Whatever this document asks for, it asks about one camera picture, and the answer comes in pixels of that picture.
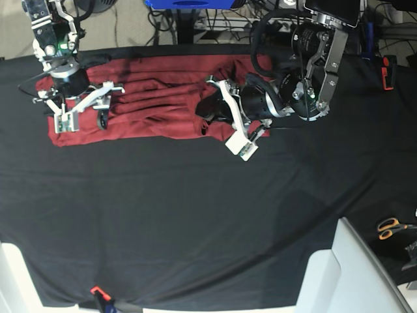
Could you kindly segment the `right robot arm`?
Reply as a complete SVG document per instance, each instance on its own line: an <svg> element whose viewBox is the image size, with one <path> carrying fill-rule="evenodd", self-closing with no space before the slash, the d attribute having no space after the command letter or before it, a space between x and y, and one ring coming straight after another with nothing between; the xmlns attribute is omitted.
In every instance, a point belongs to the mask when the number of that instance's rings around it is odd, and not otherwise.
<svg viewBox="0 0 417 313"><path fill-rule="evenodd" d="M107 129L111 96L124 91L121 84L113 81L92 83L86 64L78 59L79 42L85 36L81 22L99 6L98 1L74 1L76 14L71 15L64 1L22 1L22 8L31 19L34 55L43 70L33 79L52 79L49 89L33 95L33 102L47 107L57 134L77 132L79 117L87 108L97 112L98 128Z"/></svg>

